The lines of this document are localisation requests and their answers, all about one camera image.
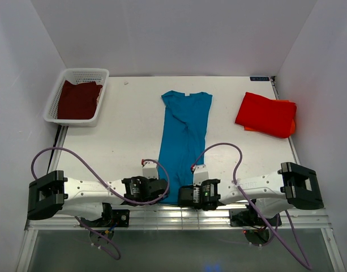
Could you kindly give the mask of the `blue t shirt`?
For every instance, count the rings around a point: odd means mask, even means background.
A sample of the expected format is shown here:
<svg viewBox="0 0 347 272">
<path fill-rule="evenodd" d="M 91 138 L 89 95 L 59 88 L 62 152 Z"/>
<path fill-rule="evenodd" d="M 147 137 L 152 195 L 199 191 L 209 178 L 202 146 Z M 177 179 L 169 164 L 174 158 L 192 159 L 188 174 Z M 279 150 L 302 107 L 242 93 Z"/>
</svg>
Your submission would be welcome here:
<svg viewBox="0 0 347 272">
<path fill-rule="evenodd" d="M 191 185 L 191 166 L 205 149 L 208 116 L 213 96 L 206 92 L 185 95 L 169 91 L 161 96 L 165 104 L 164 129 L 158 162 L 161 177 L 170 178 L 169 195 L 161 201 L 165 205 L 178 204 L 178 190 Z"/>
</svg>

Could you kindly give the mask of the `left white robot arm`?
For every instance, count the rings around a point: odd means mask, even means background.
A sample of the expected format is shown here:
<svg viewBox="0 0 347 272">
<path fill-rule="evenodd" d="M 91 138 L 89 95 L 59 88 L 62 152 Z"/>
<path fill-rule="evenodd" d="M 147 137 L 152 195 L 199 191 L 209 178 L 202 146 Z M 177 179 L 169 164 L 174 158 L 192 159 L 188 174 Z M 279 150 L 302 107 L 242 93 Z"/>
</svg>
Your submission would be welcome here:
<svg viewBox="0 0 347 272">
<path fill-rule="evenodd" d="M 112 206 L 154 204 L 169 194 L 169 182 L 158 177 L 151 161 L 141 176 L 99 182 L 66 177 L 55 170 L 29 184 L 28 220 L 45 220 L 57 214 L 77 216 L 107 226 Z"/>
</svg>

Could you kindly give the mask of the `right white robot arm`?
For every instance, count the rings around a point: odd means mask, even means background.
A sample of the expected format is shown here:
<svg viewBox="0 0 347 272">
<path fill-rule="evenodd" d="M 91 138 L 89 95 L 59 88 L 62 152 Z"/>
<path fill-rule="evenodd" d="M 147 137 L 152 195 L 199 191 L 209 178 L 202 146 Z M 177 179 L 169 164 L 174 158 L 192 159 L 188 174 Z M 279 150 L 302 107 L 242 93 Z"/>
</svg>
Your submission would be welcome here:
<svg viewBox="0 0 347 272">
<path fill-rule="evenodd" d="M 281 169 L 267 175 L 233 181 L 209 178 L 203 164 L 194 168 L 193 183 L 180 187 L 178 205 L 201 210 L 238 201 L 255 200 L 248 210 L 248 219 L 261 225 L 287 209 L 318 210 L 324 207 L 316 172 L 292 162 L 281 163 Z"/>
</svg>

